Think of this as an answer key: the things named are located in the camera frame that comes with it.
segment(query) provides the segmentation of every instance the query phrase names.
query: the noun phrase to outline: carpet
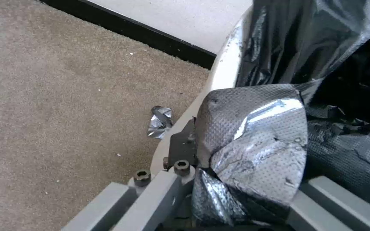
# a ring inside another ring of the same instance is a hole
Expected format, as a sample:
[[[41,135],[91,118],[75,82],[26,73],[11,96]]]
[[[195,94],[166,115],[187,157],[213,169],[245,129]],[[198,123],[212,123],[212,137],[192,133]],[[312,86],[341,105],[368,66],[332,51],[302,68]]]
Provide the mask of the carpet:
[[[0,231],[59,230],[148,168],[208,70],[34,0],[0,0]]]

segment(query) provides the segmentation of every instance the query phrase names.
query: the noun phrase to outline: black plastic bag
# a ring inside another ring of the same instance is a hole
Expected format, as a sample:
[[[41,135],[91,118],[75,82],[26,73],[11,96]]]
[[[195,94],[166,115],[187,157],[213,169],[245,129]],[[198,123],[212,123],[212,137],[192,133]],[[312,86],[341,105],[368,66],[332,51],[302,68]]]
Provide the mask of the black plastic bag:
[[[370,203],[370,0],[255,0],[250,35],[237,86],[302,89],[305,178]]]

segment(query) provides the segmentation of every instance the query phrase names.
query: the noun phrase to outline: gray bar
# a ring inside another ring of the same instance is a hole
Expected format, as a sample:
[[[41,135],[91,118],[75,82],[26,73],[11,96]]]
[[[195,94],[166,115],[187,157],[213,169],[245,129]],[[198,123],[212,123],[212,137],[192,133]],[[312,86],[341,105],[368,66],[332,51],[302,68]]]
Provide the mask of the gray bar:
[[[154,231],[182,201],[181,178],[161,171],[146,187],[112,231]]]
[[[61,231],[109,230],[136,198],[134,188],[112,182]]]
[[[314,178],[301,190],[353,230],[370,231],[370,204],[327,177]]]
[[[295,195],[287,222],[297,231],[351,231],[301,191]]]

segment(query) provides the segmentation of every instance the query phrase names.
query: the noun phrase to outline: silver foil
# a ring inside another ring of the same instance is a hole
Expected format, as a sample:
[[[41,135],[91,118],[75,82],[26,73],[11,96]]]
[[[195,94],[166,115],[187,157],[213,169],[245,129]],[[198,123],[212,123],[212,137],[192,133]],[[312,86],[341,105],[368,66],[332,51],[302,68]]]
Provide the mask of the silver foil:
[[[302,180],[307,121],[290,84],[210,92],[197,117],[201,225],[282,223]]]
[[[148,136],[162,139],[166,132],[172,127],[172,110],[167,107],[155,106],[151,111],[154,114],[149,123]]]

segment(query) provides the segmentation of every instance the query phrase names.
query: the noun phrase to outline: hex socket bolt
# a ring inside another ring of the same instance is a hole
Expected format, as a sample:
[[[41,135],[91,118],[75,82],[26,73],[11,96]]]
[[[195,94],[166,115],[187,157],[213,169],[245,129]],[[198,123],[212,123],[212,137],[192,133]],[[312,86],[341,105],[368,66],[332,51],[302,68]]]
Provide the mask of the hex socket bolt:
[[[162,160],[163,169],[168,169],[168,157],[164,157]]]
[[[134,183],[138,187],[145,187],[151,182],[151,173],[149,170],[141,169],[134,174]]]
[[[189,174],[190,166],[187,160],[181,159],[173,164],[174,172],[180,176],[186,176]]]

